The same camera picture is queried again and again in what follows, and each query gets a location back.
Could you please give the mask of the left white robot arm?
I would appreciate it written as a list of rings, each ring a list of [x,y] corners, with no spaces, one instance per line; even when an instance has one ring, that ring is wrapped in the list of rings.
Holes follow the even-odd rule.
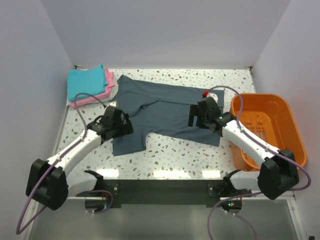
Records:
[[[95,207],[101,213],[122,205],[200,205],[205,184],[198,180],[109,180],[85,170],[69,178],[71,171],[105,141],[133,133],[129,116],[114,106],[84,126],[80,136],[47,160],[37,159],[30,168],[25,194],[51,210],[59,209],[69,197],[107,195],[107,203]]]

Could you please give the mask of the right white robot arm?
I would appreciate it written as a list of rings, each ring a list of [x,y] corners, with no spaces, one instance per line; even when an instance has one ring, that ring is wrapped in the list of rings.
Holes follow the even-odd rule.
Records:
[[[205,97],[190,106],[188,126],[209,129],[244,151],[258,165],[259,171],[236,170],[224,177],[223,192],[230,197],[240,190],[260,191],[275,200],[296,186],[300,179],[294,153],[268,144],[248,130],[230,112],[222,113],[212,97]]]

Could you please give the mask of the slate blue t-shirt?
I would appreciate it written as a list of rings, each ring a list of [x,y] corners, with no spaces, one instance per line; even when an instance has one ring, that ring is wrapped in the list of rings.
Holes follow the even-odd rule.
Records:
[[[125,75],[117,83],[113,99],[129,115],[133,133],[113,139],[114,156],[146,150],[149,133],[211,146],[220,144],[218,134],[188,126],[190,106],[201,100],[204,89],[134,80]]]

